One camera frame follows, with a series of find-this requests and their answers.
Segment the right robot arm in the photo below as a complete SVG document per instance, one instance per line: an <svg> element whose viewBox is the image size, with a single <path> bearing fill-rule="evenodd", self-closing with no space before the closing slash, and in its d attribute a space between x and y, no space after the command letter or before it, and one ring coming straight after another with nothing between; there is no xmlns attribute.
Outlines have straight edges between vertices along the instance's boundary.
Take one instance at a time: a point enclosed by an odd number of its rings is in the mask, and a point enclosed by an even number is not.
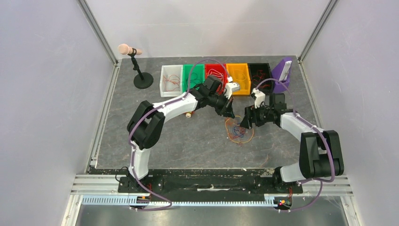
<svg viewBox="0 0 399 226"><path fill-rule="evenodd" d="M286 191L291 182L306 183L318 179L330 183L344 173L340 138L336 131L323 130L302 118L294 109L289 109L283 93L266 95L254 89L251 97L255 102L245 108L241 127L251 129L271 122L300 142L298 162L275 169L271 180L275 191Z"/></svg>

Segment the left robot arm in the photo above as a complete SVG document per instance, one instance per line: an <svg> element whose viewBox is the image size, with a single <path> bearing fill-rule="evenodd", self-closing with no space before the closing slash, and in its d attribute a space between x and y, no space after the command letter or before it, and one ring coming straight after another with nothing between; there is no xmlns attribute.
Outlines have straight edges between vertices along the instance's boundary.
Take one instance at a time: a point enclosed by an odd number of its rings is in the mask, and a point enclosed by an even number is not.
<svg viewBox="0 0 399 226"><path fill-rule="evenodd" d="M206 106L212 107L219 116L234 118L232 96L239 90L239 84L231 78L223 86L218 78L209 76L203 83L168 101L154 104L141 102L127 125L131 145L128 186L136 192L143 192L147 188L150 151L159 141L167 121Z"/></svg>

